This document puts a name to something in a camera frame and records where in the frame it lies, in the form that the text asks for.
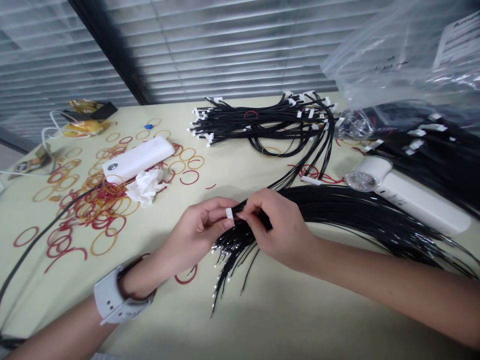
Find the tissue paper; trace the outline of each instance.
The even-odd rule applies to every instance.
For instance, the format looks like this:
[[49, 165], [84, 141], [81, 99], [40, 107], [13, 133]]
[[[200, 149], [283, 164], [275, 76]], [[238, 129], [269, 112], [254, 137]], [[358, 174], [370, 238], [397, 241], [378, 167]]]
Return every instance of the tissue paper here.
[[168, 186], [167, 183], [160, 183], [164, 172], [161, 169], [152, 169], [149, 171], [140, 171], [135, 181], [128, 184], [128, 191], [125, 194], [133, 201], [140, 202], [140, 206], [145, 208], [152, 205], [155, 194]]

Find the white watch band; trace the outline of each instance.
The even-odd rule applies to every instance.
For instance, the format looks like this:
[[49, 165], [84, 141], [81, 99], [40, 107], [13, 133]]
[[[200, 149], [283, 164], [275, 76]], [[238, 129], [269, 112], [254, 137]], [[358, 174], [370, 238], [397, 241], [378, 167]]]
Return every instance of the white watch band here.
[[135, 256], [118, 265], [95, 284], [93, 294], [95, 296], [96, 308], [103, 318], [100, 325], [105, 323], [121, 324], [128, 320], [133, 320], [152, 303], [155, 292], [150, 294], [145, 300], [138, 301], [132, 298], [124, 299], [119, 290], [118, 278], [120, 272], [127, 269], [134, 262], [136, 264], [139, 259], [141, 259], [140, 256]]

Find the handheld fan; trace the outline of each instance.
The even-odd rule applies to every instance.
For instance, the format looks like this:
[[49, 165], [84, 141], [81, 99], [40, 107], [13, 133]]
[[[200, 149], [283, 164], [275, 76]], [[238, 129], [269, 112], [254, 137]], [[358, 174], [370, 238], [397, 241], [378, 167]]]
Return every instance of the handheld fan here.
[[470, 227], [470, 216], [438, 195], [425, 191], [413, 180], [392, 172], [392, 163], [380, 156], [366, 157], [345, 182], [361, 192], [375, 192], [425, 225], [445, 234], [456, 235]]

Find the hand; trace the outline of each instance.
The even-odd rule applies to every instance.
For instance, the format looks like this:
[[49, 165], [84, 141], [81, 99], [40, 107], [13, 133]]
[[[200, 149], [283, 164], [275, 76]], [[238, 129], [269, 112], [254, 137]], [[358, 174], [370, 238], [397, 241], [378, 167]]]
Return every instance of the hand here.
[[[255, 215], [262, 209], [272, 229], [267, 231]], [[299, 272], [308, 270], [308, 254], [319, 243], [305, 224], [296, 203], [278, 192], [263, 188], [248, 197], [243, 211], [237, 213], [255, 235], [258, 247], [279, 263]]]
[[168, 278], [198, 264], [215, 240], [234, 226], [225, 209], [237, 204], [232, 199], [213, 197], [189, 206], [167, 241], [120, 280], [123, 292], [144, 298]]

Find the bag of connectors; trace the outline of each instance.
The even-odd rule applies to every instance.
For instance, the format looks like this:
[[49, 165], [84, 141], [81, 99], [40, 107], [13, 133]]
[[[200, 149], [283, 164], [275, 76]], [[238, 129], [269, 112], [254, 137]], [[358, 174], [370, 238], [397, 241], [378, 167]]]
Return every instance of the bag of connectors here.
[[395, 139], [419, 126], [434, 124], [436, 119], [432, 114], [440, 114], [471, 133], [480, 133], [480, 106], [432, 105], [422, 100], [403, 100], [343, 111], [335, 124], [335, 137]]
[[350, 109], [403, 100], [478, 105], [475, 0], [395, 0], [320, 64]]

